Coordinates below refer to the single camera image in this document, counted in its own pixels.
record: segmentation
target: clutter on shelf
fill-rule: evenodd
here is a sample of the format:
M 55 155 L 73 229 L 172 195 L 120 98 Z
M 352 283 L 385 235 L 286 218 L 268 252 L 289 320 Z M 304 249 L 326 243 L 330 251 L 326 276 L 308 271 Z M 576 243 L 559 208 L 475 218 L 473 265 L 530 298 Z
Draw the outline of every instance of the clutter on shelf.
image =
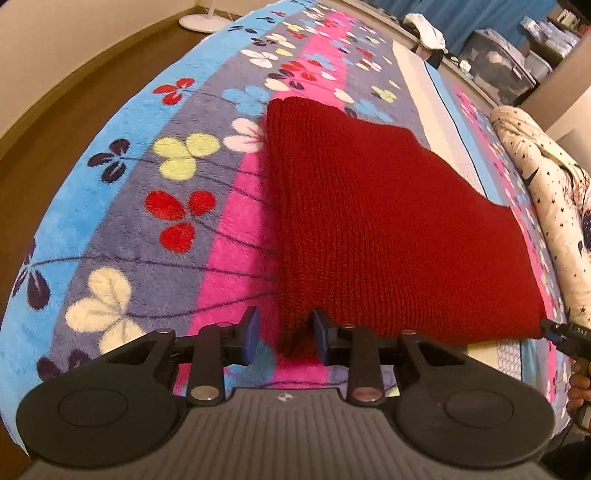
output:
M 574 13 L 566 9 L 562 10 L 556 21 L 569 28 L 576 28 L 581 23 L 581 20 Z
M 580 37 L 568 30 L 561 30 L 551 21 L 536 22 L 524 17 L 521 26 L 539 43 L 546 45 L 565 58 L 580 41 Z
M 460 68 L 469 72 L 474 83 L 500 105 L 514 105 L 518 97 L 537 84 L 523 54 L 490 28 L 476 30 L 458 58 Z
M 550 64 L 534 51 L 531 51 L 525 58 L 525 68 L 529 70 L 538 83 L 546 80 L 553 71 Z

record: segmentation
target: wooden floor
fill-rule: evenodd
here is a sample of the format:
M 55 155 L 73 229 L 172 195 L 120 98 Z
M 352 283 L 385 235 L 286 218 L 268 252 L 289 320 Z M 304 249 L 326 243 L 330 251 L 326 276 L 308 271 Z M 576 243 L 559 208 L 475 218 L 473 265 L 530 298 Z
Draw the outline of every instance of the wooden floor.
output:
M 172 25 L 142 40 L 65 94 L 0 158 L 2 317 L 37 226 L 74 163 L 130 97 L 203 37 Z M 0 480 L 14 479 L 27 465 L 0 428 Z

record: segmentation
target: logo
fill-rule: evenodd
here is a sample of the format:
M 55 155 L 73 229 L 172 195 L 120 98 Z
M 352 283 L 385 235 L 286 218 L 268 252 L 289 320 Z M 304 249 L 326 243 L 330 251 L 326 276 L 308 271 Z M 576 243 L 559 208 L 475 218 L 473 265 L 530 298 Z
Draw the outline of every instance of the logo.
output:
M 291 393 L 282 393 L 277 397 L 277 400 L 282 401 L 283 403 L 288 403 L 294 398 L 295 397 Z

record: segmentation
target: metal screw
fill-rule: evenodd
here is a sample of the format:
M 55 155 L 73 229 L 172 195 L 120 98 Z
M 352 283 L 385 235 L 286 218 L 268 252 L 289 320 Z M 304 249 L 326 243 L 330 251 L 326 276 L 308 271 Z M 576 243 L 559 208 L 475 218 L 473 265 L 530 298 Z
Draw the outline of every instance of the metal screw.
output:
M 211 401 L 218 398 L 220 391 L 211 385 L 199 385 L 191 389 L 191 396 L 195 400 Z
M 364 403 L 378 401 L 382 398 L 382 392 L 374 387 L 357 387 L 353 390 L 353 398 Z

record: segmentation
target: plastic bin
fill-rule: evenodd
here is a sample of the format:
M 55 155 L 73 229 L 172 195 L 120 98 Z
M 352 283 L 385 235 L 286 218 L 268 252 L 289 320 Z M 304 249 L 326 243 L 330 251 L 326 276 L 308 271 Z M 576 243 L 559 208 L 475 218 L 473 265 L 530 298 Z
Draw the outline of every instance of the plastic bin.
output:
M 472 65 L 473 81 L 501 105 L 513 105 L 536 85 L 524 56 L 494 30 L 472 33 L 458 59 Z
M 530 71 L 538 83 L 542 83 L 552 73 L 550 64 L 533 51 L 525 59 L 525 68 Z

